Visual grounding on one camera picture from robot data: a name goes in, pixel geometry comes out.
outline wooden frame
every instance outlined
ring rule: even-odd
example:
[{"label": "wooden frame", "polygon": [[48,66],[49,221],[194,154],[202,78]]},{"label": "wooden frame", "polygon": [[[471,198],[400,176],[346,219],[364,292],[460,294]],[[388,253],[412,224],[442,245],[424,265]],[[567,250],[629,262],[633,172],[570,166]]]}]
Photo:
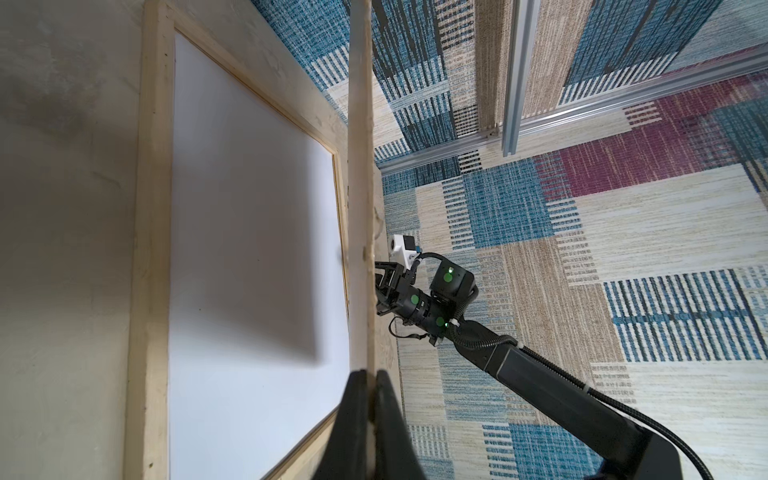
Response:
[{"label": "wooden frame", "polygon": [[[124,445],[126,480],[168,478],[168,313],[170,189],[173,163],[175,34],[181,33],[333,156],[345,295],[348,292],[346,195],[339,148],[291,107],[272,98],[248,70],[202,27],[165,0],[147,0],[141,52],[136,218]],[[349,315],[349,297],[347,297]],[[293,478],[308,455],[322,451],[332,412],[267,476]]]}]

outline patchwork carpet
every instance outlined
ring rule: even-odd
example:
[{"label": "patchwork carpet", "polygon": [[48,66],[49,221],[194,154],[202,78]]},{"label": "patchwork carpet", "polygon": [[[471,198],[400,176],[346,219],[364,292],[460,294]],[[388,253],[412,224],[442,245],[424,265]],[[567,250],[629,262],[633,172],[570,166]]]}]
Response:
[{"label": "patchwork carpet", "polygon": [[[346,121],[349,0],[251,1]],[[765,4],[542,0],[523,115],[768,41]],[[507,0],[372,0],[378,164],[503,122],[512,16]]]},{"label": "patchwork carpet", "polygon": [[[383,178],[387,233],[475,273],[466,316],[672,428],[715,478],[768,470],[768,71]],[[423,289],[436,265],[425,263]],[[398,325],[399,333],[413,327]],[[601,459],[464,360],[398,341],[431,480]],[[684,461],[686,478],[698,478]]]}]

